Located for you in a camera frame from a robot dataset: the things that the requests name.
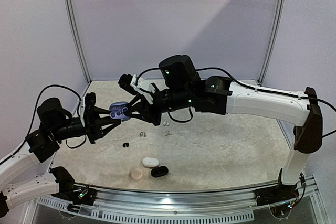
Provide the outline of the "purple charging case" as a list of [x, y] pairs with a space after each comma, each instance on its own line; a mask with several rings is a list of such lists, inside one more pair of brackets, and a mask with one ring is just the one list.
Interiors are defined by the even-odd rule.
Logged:
[[126, 114], [122, 114], [121, 110], [123, 107], [127, 107], [127, 102], [115, 102], [109, 106], [110, 117], [114, 120], [128, 121], [130, 118]]

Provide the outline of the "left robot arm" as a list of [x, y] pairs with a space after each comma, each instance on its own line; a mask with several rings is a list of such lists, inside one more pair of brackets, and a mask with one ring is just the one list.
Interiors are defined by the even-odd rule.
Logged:
[[23, 142], [1, 160], [1, 216], [16, 206], [44, 195], [67, 200], [73, 205], [92, 206], [97, 191], [89, 186], [77, 186], [64, 167], [55, 167], [47, 173], [23, 183], [13, 179], [29, 168], [51, 158], [63, 140], [85, 136], [91, 144], [103, 138], [121, 124], [110, 111], [96, 107], [96, 95], [84, 98], [81, 116], [73, 117], [58, 98], [45, 100], [38, 108], [39, 129], [31, 132]]

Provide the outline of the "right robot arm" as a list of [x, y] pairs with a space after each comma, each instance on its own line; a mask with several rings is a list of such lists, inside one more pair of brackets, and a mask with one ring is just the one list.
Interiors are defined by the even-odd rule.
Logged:
[[201, 79], [187, 55], [168, 57], [157, 69], [165, 80], [164, 90], [141, 74], [120, 78], [120, 87], [134, 96], [128, 116], [159, 125], [163, 113], [193, 108], [203, 113], [249, 114], [291, 123], [294, 143], [271, 196], [282, 201], [291, 194], [309, 155], [322, 145], [323, 117], [313, 88], [303, 92], [262, 88], [240, 82], [228, 72]]

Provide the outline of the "white charging case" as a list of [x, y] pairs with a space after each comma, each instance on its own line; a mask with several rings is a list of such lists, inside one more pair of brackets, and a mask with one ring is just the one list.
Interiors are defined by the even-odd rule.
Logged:
[[160, 162], [157, 158], [145, 157], [142, 160], [142, 165], [147, 168], [156, 168], [160, 165]]

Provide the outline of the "pink charging case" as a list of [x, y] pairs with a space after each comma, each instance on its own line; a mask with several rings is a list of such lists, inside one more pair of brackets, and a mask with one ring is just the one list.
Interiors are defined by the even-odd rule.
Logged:
[[135, 168], [131, 171], [130, 177], [135, 181], [140, 181], [143, 178], [143, 170]]

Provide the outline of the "black charging case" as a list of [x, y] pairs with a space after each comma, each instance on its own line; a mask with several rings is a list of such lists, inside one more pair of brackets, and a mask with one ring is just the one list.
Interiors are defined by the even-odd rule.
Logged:
[[166, 166], [159, 166], [151, 170], [151, 176], [159, 178], [169, 173], [169, 169]]

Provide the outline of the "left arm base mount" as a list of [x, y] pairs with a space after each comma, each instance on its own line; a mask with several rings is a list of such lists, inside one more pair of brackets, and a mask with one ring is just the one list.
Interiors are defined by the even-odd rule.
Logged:
[[59, 183], [59, 192], [51, 195], [67, 200], [73, 205], [93, 206], [97, 191], [89, 186], [77, 186], [74, 182], [61, 182]]

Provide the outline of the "aluminium front rail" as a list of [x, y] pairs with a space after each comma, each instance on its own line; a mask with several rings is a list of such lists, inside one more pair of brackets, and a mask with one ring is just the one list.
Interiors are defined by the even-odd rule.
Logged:
[[30, 203], [26, 223], [327, 223], [313, 177], [300, 189], [300, 202], [291, 207], [257, 204], [262, 183], [227, 190], [151, 192], [97, 187], [92, 206], [69, 211], [69, 202], [45, 196]]

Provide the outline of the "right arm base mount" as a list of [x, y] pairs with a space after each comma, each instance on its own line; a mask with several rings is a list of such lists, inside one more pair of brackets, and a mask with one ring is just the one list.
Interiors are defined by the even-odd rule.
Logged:
[[271, 205], [277, 202], [289, 201], [294, 199], [294, 202], [290, 203], [288, 208], [296, 206], [303, 198], [306, 191], [306, 182], [301, 183], [303, 189], [301, 197], [297, 184], [295, 185], [283, 185], [279, 182], [276, 186], [261, 188], [254, 190], [257, 206]]

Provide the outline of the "right aluminium frame post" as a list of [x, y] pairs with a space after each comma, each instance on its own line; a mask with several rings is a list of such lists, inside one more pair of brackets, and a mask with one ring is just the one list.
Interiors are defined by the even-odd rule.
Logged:
[[267, 70], [268, 70], [268, 67], [271, 61], [271, 56], [272, 56], [274, 46], [276, 43], [276, 38], [277, 38], [279, 26], [280, 26], [281, 16], [282, 16], [283, 8], [284, 8], [284, 2], [285, 0], [276, 0], [275, 13], [274, 13], [272, 26], [271, 26], [271, 33], [270, 33], [269, 41], [267, 44], [266, 55], [265, 55], [264, 61], [261, 66], [258, 79], [257, 79], [258, 84], [261, 86], [263, 85], [265, 81]]

